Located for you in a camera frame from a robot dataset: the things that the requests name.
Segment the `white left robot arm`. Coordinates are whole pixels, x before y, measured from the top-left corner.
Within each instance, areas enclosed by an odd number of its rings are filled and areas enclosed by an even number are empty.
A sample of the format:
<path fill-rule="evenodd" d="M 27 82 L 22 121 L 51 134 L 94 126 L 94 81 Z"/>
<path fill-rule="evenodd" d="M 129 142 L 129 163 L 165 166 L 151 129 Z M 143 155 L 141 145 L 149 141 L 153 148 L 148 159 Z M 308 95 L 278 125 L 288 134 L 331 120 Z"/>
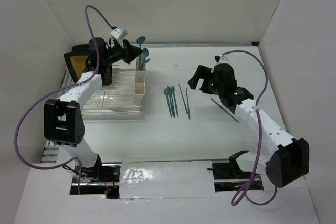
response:
<path fill-rule="evenodd" d="M 100 156 L 84 139 L 82 109 L 95 92 L 112 83 L 114 63 L 122 60 L 130 64 L 143 52 L 127 40 L 113 42 L 111 46 L 96 37 L 88 42 L 84 51 L 66 53 L 64 58 L 75 85 L 44 104 L 44 137 L 74 158 L 79 171 L 93 182 L 103 177 L 104 169 Z"/>

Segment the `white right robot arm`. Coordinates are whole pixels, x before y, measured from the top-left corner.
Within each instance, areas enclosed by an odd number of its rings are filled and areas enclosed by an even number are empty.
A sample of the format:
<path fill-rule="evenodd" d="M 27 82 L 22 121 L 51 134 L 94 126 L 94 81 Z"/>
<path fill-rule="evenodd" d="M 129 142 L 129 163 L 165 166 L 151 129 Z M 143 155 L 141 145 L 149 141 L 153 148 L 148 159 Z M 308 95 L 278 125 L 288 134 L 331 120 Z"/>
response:
<path fill-rule="evenodd" d="M 234 70 L 227 63 L 214 68 L 199 65 L 188 85 L 196 89 L 203 80 L 200 90 L 217 95 L 223 106 L 228 108 L 255 132 L 262 134 L 262 143 L 270 154 L 266 162 L 266 175 L 278 188 L 283 188 L 296 179 L 308 174 L 310 146 L 303 139 L 281 129 L 280 126 L 258 105 L 253 95 L 244 87 L 239 87 Z"/>

